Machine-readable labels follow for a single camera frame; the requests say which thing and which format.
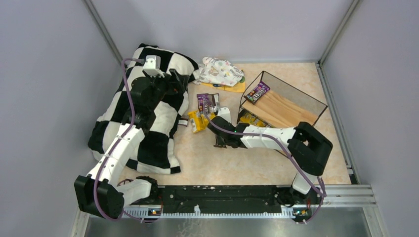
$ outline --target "gray wall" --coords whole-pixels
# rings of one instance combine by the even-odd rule
[[[68,236],[117,63],[80,0],[2,0],[0,32],[0,236]]]
[[[318,60],[351,0],[93,0],[118,49],[139,42],[195,60]]]
[[[326,62],[354,151],[392,236],[418,236],[419,1],[363,1]]]

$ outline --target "table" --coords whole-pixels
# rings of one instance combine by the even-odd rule
[[[326,98],[314,63],[260,63],[235,64],[251,82],[261,71],[267,71],[323,103]],[[241,93],[190,83],[189,111],[197,110],[197,93],[219,93],[220,104],[231,111],[233,123],[237,120]],[[317,128],[334,145],[325,168],[326,184],[350,184],[339,140],[329,108],[317,121]],[[178,174],[141,174],[150,176],[159,185],[281,185],[291,184],[296,169],[291,162],[274,150],[263,148],[215,148],[215,136],[206,129],[192,133],[192,126],[179,126],[174,136],[174,152],[179,159]],[[120,180],[139,176],[137,171],[124,168]]]

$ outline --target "wooden board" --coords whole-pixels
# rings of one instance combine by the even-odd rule
[[[256,104],[246,101],[243,108],[274,127],[294,127],[301,121],[314,124],[318,116],[301,108],[296,103],[269,90]]]

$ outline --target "black and white checkered blanket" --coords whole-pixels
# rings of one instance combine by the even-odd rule
[[[157,55],[161,58],[160,70],[168,73],[175,69],[181,75],[189,75],[189,82],[199,77],[198,64],[180,53],[160,49],[157,46],[141,44],[133,58],[145,59],[146,55]],[[129,89],[134,79],[145,77],[141,64],[131,62],[126,69]],[[188,92],[177,95],[166,95],[154,110],[156,120],[148,135],[140,144],[136,144],[127,167],[145,173],[173,174],[180,172],[178,159],[174,155],[173,136],[177,131],[179,118],[189,106]],[[121,82],[108,110],[100,116],[88,146],[96,160],[100,160],[114,140],[125,112],[129,109],[128,97]]]

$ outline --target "marble tabletop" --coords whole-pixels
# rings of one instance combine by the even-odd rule
[[[261,71],[267,71],[317,100],[327,104],[314,63],[235,64],[245,72],[250,83]],[[189,108],[197,110],[197,93],[219,93],[220,104],[237,119],[241,93],[218,90],[204,85],[189,84]],[[323,179],[326,184],[350,184],[346,163],[329,108],[315,124],[334,145]],[[179,159],[178,174],[141,174],[150,176],[159,185],[281,185],[291,184],[296,169],[283,155],[264,148],[215,148],[215,136],[206,129],[192,133],[192,126],[179,126],[174,136],[174,153]],[[134,178],[140,173],[124,168],[120,179]]]

